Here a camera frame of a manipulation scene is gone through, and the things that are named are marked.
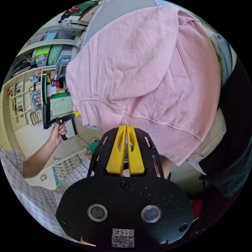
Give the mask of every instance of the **ribbed cuff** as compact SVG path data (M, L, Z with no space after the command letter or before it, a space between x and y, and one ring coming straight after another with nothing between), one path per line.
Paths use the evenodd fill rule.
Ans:
M160 155L180 166L200 145L201 141L183 130L151 120L124 114L121 125L133 125L147 132Z

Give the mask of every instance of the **person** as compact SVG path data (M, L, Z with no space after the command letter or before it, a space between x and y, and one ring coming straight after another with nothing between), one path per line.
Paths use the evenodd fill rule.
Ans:
M19 151L4 151L0 148L1 163L15 195L38 223L60 237L94 246L86 243L82 239L79 242L68 237L55 216L61 197L67 188L75 182L87 177L90 160L84 160L82 164L56 187L55 190L49 190L40 186L30 186L25 181L25 178L32 178L42 171L50 156L61 143L61 135L66 133L65 124L63 123L59 126L56 123L46 143L26 161L22 160ZM167 168L164 173L166 174L165 176L168 176Z

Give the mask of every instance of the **pink sweatshirt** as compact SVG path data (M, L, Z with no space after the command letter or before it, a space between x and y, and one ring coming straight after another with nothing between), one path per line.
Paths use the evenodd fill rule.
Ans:
M221 77L201 23L176 7L126 14L97 32L66 70L82 124L133 125L182 164L216 115Z

